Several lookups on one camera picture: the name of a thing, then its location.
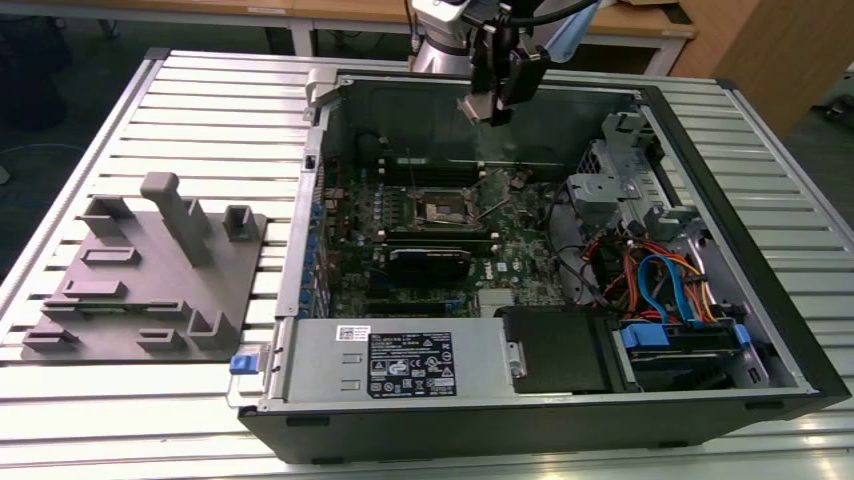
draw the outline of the white label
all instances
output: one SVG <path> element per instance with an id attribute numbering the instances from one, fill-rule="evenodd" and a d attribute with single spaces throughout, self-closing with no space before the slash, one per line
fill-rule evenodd
<path id="1" fill-rule="evenodd" d="M 250 13 L 272 13 L 274 15 L 285 15 L 285 8 L 248 7 Z"/>
<path id="2" fill-rule="evenodd" d="M 679 30 L 664 30 L 663 35 L 665 37 L 693 37 L 693 32 L 681 32 Z"/>
<path id="3" fill-rule="evenodd" d="M 340 325 L 336 340 L 340 342 L 368 342 L 370 334 L 370 325 Z"/>

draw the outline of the barcode sticker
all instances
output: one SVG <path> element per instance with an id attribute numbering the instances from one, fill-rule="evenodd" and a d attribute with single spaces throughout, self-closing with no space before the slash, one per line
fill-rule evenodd
<path id="1" fill-rule="evenodd" d="M 370 334 L 370 325 L 340 325 L 336 340 L 340 342 L 368 342 Z"/>

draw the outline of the blue latch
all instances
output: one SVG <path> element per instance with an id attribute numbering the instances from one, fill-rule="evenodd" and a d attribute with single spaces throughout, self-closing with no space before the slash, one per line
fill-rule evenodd
<path id="1" fill-rule="evenodd" d="M 252 355 L 236 355 L 229 362 L 229 371 L 233 375 L 258 374 L 258 353 Z"/>
<path id="2" fill-rule="evenodd" d="M 736 339 L 739 340 L 739 344 L 744 347 L 751 344 L 751 332 L 748 331 L 748 327 L 741 324 L 736 324 L 733 327 L 736 331 Z"/>
<path id="3" fill-rule="evenodd" d="M 668 347 L 671 340 L 661 323 L 633 323 L 620 331 L 626 348 Z"/>

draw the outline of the metal bracket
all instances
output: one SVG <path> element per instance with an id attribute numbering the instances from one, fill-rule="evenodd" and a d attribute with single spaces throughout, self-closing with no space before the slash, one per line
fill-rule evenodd
<path id="1" fill-rule="evenodd" d="M 338 96 L 338 68 L 318 67 L 309 71 L 306 80 L 306 100 L 309 107 L 317 108 Z"/>

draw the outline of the green circuit board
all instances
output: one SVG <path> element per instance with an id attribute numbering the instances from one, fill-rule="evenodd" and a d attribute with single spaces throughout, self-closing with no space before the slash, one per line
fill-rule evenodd
<path id="1" fill-rule="evenodd" d="M 542 192 L 552 186 L 530 183 L 512 188 L 514 175 L 513 169 L 488 170 L 473 187 L 457 189 L 350 182 L 337 211 L 340 227 L 330 239 L 341 258 L 341 281 L 333 284 L 332 312 L 336 317 L 384 316 L 366 313 L 368 306 L 378 303 L 445 304 L 441 316 L 473 317 L 478 316 L 478 291 L 494 288 L 512 289 L 518 304 L 565 303 L 542 230 Z M 429 202 L 433 198 L 454 204 L 449 209 L 453 211 L 432 211 Z M 494 246 L 486 255 L 473 257 L 464 281 L 436 288 L 392 284 L 380 289 L 382 294 L 378 295 L 377 285 L 392 283 L 385 278 L 384 264 L 389 248 L 378 241 L 378 232 L 428 229 L 432 225 L 425 220 L 430 215 L 430 218 L 446 219 L 437 221 L 448 221 L 438 223 L 441 227 L 498 233 Z"/>

